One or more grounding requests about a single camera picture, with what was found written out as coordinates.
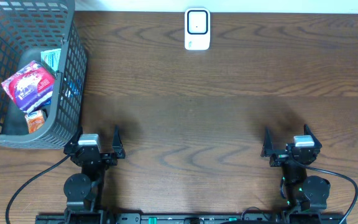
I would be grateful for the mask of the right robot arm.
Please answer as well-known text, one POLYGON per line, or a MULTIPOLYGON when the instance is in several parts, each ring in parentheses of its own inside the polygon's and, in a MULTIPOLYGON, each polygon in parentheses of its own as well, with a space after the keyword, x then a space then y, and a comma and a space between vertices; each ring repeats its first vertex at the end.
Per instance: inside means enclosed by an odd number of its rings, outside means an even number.
POLYGON ((306 166, 317 158, 322 144, 307 125, 302 135, 294 136, 285 149, 273 147, 272 135, 265 130, 261 156, 268 157, 271 167, 282 169, 282 196, 288 208, 277 217, 285 223, 322 223, 321 212, 327 208, 331 184, 328 180, 308 175, 306 166))

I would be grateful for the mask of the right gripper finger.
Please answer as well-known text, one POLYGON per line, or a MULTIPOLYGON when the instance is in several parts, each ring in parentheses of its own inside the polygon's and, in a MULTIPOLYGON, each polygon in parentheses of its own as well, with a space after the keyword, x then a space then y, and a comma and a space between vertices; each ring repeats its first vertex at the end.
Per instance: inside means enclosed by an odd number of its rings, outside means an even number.
POLYGON ((265 128, 264 134, 264 143, 262 146, 262 151, 260 153, 261 157, 270 157, 273 154, 273 142, 272 136, 268 128, 265 128))
POLYGON ((312 138, 312 140, 314 142, 314 147, 315 148, 318 148, 318 149, 322 148, 322 144, 318 141, 318 139, 312 133, 311 129, 309 128, 309 126, 307 124, 304 124, 304 126, 303 126, 303 133, 304 133, 304 135, 311 136, 311 138, 312 138))

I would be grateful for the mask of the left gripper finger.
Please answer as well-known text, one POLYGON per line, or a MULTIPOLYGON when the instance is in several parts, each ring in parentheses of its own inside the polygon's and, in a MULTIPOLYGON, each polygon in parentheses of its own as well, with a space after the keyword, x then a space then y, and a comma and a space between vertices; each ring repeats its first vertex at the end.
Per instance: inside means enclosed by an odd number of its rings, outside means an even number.
POLYGON ((112 139, 112 149, 117 159, 125 159, 126 152, 121 141, 119 134, 119 126, 114 127, 113 139, 112 139))
POLYGON ((79 126, 73 135, 73 137, 67 142, 67 144, 63 148, 63 153, 65 155, 73 155, 79 150, 78 141, 83 134, 83 128, 79 126))

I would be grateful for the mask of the orange pocket tissue pack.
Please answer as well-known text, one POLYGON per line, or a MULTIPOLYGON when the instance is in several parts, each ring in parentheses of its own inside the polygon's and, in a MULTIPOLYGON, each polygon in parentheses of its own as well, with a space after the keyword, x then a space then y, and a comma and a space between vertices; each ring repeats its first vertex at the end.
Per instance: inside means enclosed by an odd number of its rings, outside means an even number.
POLYGON ((45 124, 46 114, 43 110, 33 111, 25 115, 25 120, 29 133, 34 133, 45 124))

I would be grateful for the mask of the teal wet wipes packet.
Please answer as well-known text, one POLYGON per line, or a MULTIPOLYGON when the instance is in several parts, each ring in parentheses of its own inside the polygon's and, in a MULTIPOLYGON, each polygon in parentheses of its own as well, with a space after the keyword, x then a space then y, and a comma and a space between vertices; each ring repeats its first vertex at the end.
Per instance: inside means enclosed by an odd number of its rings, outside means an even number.
POLYGON ((47 68, 51 73, 58 71, 60 61, 61 49, 52 49, 41 51, 42 65, 47 68))

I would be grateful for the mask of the blue Oreo cookie pack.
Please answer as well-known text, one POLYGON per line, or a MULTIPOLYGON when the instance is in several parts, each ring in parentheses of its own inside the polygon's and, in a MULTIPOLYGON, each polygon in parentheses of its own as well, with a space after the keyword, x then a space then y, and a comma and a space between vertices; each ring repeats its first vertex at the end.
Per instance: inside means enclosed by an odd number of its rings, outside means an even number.
POLYGON ((81 90, 82 90, 82 81, 81 80, 77 79, 77 80, 73 81, 73 80, 67 80, 67 78, 64 78, 60 99, 62 100, 63 97, 71 98, 76 95, 79 95, 81 90))

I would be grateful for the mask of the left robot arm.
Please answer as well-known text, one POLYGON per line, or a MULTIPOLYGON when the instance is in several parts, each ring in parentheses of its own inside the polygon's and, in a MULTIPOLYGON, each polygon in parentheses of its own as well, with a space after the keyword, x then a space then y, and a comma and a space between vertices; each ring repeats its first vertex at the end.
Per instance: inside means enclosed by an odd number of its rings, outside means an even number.
POLYGON ((119 135, 114 127, 112 151, 102 153, 98 134, 84 134, 82 128, 64 147, 64 154, 81 168, 81 172, 67 178, 63 191, 67 197, 65 223, 116 223, 116 217, 101 205, 104 177, 118 159, 126 157, 119 135))

